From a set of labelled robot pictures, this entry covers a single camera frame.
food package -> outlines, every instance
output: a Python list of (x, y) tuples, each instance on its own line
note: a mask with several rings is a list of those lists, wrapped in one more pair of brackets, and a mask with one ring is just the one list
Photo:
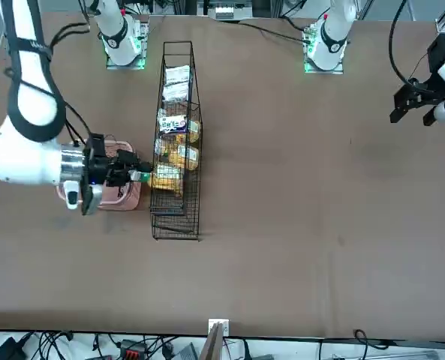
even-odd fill
[(147, 184), (151, 188), (169, 190), (182, 195), (182, 174), (180, 169), (174, 166), (157, 164)]
[(186, 101), (189, 97), (189, 81), (165, 85), (162, 97), (164, 101)]
[(165, 84), (186, 83), (191, 76), (191, 68), (189, 65), (166, 67), (165, 69)]
[[(170, 150), (169, 162), (181, 169), (185, 168), (185, 145), (179, 145), (174, 150)], [(189, 146), (188, 169), (195, 170), (199, 165), (199, 150)]]
[(185, 133), (187, 130), (187, 119), (184, 115), (159, 116), (159, 131), (163, 134)]
[(168, 156), (169, 150), (170, 150), (170, 142), (160, 137), (155, 140), (154, 154), (159, 156)]
[[(189, 121), (189, 142), (195, 143), (199, 139), (200, 123), (198, 121)], [(179, 133), (176, 135), (176, 141), (185, 144), (185, 134)]]

brown table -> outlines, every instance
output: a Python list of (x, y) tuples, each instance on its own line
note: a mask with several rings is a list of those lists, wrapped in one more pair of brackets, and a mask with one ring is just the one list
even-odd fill
[[(71, 20), (45, 15), (46, 37)], [(240, 25), (151, 28), (145, 71), (105, 70), (94, 30), (57, 46), (53, 76), (92, 130), (150, 156), (162, 43), (194, 42), (203, 240), (153, 240), (146, 193), (82, 217), (52, 187), (0, 182), (0, 328), (204, 334), (224, 317), (232, 335), (445, 340), (445, 124), (389, 123), (389, 23), (354, 24), (344, 76), (305, 75), (299, 44)], [(398, 25), (405, 74), (434, 37)], [(2, 50), (0, 124), (7, 65)]]

black wire rack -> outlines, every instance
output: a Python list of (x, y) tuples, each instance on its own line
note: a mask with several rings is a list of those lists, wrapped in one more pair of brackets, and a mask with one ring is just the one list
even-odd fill
[(192, 42), (165, 42), (150, 180), (154, 239), (199, 239), (202, 133)]

black cable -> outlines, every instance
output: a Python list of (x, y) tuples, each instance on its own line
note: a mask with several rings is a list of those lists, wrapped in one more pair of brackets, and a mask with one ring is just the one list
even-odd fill
[(55, 348), (56, 348), (57, 355), (59, 355), (59, 358), (60, 358), (61, 360), (65, 360), (65, 357), (64, 357), (64, 356), (62, 355), (62, 353), (60, 352), (59, 347), (57, 346), (57, 343), (56, 343), (56, 341), (57, 341), (59, 338), (61, 338), (62, 336), (65, 336), (65, 332), (59, 332), (59, 333), (56, 334), (56, 335), (54, 335), (54, 334), (49, 334), (48, 336), (49, 336), (49, 342), (50, 342), (50, 345), (49, 345), (49, 349), (47, 350), (47, 356), (46, 356), (46, 359), (49, 358), (50, 350), (52, 349), (52, 347), (55, 347)]
[(77, 130), (75, 130), (74, 126), (68, 120), (65, 121), (65, 127), (67, 127), (68, 130), (70, 129), (71, 132), (75, 134), (75, 136), (78, 138), (78, 140), (76, 140), (77, 142), (81, 142), (83, 145), (86, 144), (86, 141), (80, 136), (80, 134), (77, 132)]
[(59, 38), (62, 36), (62, 34), (68, 30), (68, 29), (72, 29), (72, 28), (77, 28), (79, 26), (88, 26), (89, 24), (87, 22), (73, 22), (67, 25), (62, 26), (57, 32), (56, 34), (52, 37), (52, 40), (49, 43), (49, 48), (53, 51), (53, 47), (60, 42)]
[(321, 17), (323, 17), (324, 14), (329, 10), (330, 10), (330, 7), (328, 7), (326, 10), (324, 10), (323, 13), (317, 17), (317, 20), (319, 20)]
[(37, 350), (34, 351), (34, 355), (32, 355), (32, 357), (30, 358), (30, 360), (34, 360), (35, 356), (39, 353), (39, 349), (40, 349), (41, 347), (45, 346), (45, 344), (47, 343), (47, 341), (49, 341), (49, 339), (45, 339), (45, 341), (40, 345), (40, 340), (41, 340), (41, 338), (42, 338), (42, 335), (41, 335), (41, 337), (39, 338), (39, 347), (37, 348)]
[(297, 4), (295, 4), (294, 6), (292, 6), (289, 10), (287, 10), (285, 13), (283, 13), (281, 15), (281, 17), (285, 17), (289, 12), (291, 12), (292, 10), (294, 10), (295, 8), (297, 8), (298, 6), (300, 6), (300, 9), (302, 9), (305, 5), (305, 3), (307, 2), (307, 0), (300, 0)]
[(417, 68), (419, 67), (420, 62), (422, 61), (423, 58), (425, 58), (427, 56), (427, 53), (425, 53), (424, 55), (422, 55), (422, 57), (419, 59), (419, 61), (416, 64), (416, 67), (414, 68), (414, 70), (412, 70), (412, 73), (410, 73), (409, 75), (409, 79), (414, 75), (414, 73), (416, 72)]
[(261, 30), (262, 32), (267, 32), (267, 33), (272, 34), (274, 36), (279, 36), (280, 38), (283, 38), (283, 39), (297, 41), (298, 43), (303, 43), (303, 44), (309, 44), (310, 43), (308, 40), (298, 39), (297, 37), (292, 37), (292, 36), (280, 34), (278, 32), (275, 32), (275, 31), (272, 31), (272, 30), (268, 30), (267, 28), (261, 28), (261, 27), (259, 27), (257, 25), (246, 24), (246, 23), (243, 23), (243, 22), (240, 22), (239, 25), (248, 26), (250, 28)]
[(286, 20), (290, 26), (292, 26), (293, 28), (295, 28), (295, 30), (299, 30), (300, 32), (304, 31), (304, 28), (301, 28), (299, 26), (297, 26), (296, 24), (294, 24), (294, 22), (292, 21), (291, 18), (287, 17), (287, 16), (281, 16), (282, 19)]
[(104, 359), (104, 356), (102, 355), (101, 352), (101, 343), (99, 343), (99, 334), (94, 334), (94, 347), (97, 348), (97, 351), (101, 359)]
[(114, 345), (116, 345), (116, 347), (118, 348), (118, 349), (120, 349), (120, 346), (122, 345), (122, 343), (119, 341), (118, 343), (116, 343), (115, 341), (114, 341), (114, 339), (112, 339), (112, 335), (111, 334), (107, 334), (107, 335), (109, 335), (109, 339), (110, 339), (110, 341), (112, 341), (113, 342), (113, 344)]
[(64, 40), (67, 36), (74, 35), (74, 34), (88, 34), (90, 30), (87, 28), (86, 30), (73, 30), (73, 31), (67, 31), (63, 35), (60, 35), (55, 41), (54, 39), (50, 42), (50, 49), (53, 52), (53, 47), (60, 43), (62, 40)]
[(251, 352), (249, 351), (249, 344), (245, 339), (242, 339), (244, 342), (244, 360), (252, 360)]
[(146, 359), (146, 360), (149, 360), (151, 357), (153, 357), (154, 354), (156, 354), (157, 351), (159, 351), (159, 350), (162, 348), (162, 346), (163, 346), (164, 344), (167, 344), (167, 343), (169, 343), (169, 342), (171, 342), (171, 341), (174, 341), (174, 340), (177, 339), (177, 338), (178, 338), (178, 336), (174, 336), (174, 337), (172, 337), (171, 339), (169, 339), (169, 340), (167, 340), (167, 341), (164, 341), (164, 339), (162, 339), (162, 344), (161, 344), (160, 346), (156, 347), (155, 350), (154, 350), (149, 356), (147, 356), (147, 359)]
[(232, 356), (230, 356), (229, 345), (227, 345), (227, 342), (225, 339), (224, 339), (224, 345), (225, 345), (225, 348), (227, 349), (227, 354), (229, 355), (229, 360), (232, 360)]
[(389, 349), (389, 344), (385, 343), (384, 345), (376, 345), (374, 343), (371, 343), (368, 338), (367, 335), (365, 334), (364, 330), (361, 330), (360, 328), (354, 330), (354, 337), (356, 338), (357, 341), (359, 341), (359, 343), (361, 343), (362, 345), (366, 345), (367, 347), (371, 347), (373, 349), (376, 350), (387, 350)]
[(431, 90), (427, 90), (425, 88), (419, 88), (418, 86), (415, 86), (413, 83), (409, 82), (404, 75), (402, 75), (401, 71), (397, 68), (394, 61), (394, 55), (392, 54), (392, 39), (394, 37), (394, 30), (395, 30), (395, 24), (397, 23), (399, 17), (401, 16), (402, 9), (404, 9), (404, 6), (406, 4), (407, 0), (402, 0), (401, 5), (399, 6), (399, 9), (397, 9), (397, 12), (395, 13), (394, 20), (392, 21), (392, 25), (390, 27), (389, 31), (389, 60), (390, 64), (392, 66), (392, 69), (394, 70), (395, 74), (398, 76), (398, 78), (407, 86), (410, 86), (412, 89), (414, 89), (417, 92), (422, 92), (424, 94), (430, 94), (434, 95), (435, 92)]

white robotic arm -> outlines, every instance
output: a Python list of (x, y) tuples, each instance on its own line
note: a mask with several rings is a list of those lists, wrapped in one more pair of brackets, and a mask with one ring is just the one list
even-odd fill
[(122, 16), (116, 0), (90, 1), (88, 9), (101, 30), (107, 55), (118, 66), (129, 65), (142, 52), (136, 41), (139, 20), (129, 14)]
[(395, 109), (390, 114), (392, 123), (399, 122), (411, 109), (433, 105), (423, 117), (423, 124), (445, 122), (445, 34), (439, 34), (427, 49), (431, 76), (425, 82), (407, 80), (394, 95)]
[(326, 16), (315, 24), (317, 39), (308, 57), (324, 71), (337, 67), (344, 55), (347, 35), (357, 11), (354, 0), (331, 0)]
[[(99, 23), (107, 32), (121, 25), (122, 15), (110, 7), (113, 4), (116, 0), (98, 2)], [(107, 157), (100, 134), (89, 133), (83, 150), (59, 144), (56, 137), (67, 121), (66, 103), (50, 74), (52, 52), (44, 42), (38, 0), (1, 0), (0, 14), (12, 64), (8, 115), (0, 127), (0, 180), (23, 185), (63, 183), (68, 208), (77, 207), (80, 192), (83, 215), (91, 214), (101, 201), (104, 184), (123, 186), (133, 171), (148, 173), (152, 165), (122, 150)], [(118, 41), (110, 55), (121, 65), (134, 54), (124, 45), (131, 35), (124, 25), (129, 22), (122, 19), (125, 36), (119, 31), (108, 37)]]
[(0, 13), (14, 72), (8, 115), (0, 127), (0, 180), (57, 185), (76, 178), (81, 175), (80, 168), (65, 172), (62, 146), (56, 140), (65, 125), (65, 106), (50, 76), (50, 51), (44, 44), (38, 4), (31, 0), (0, 1)]

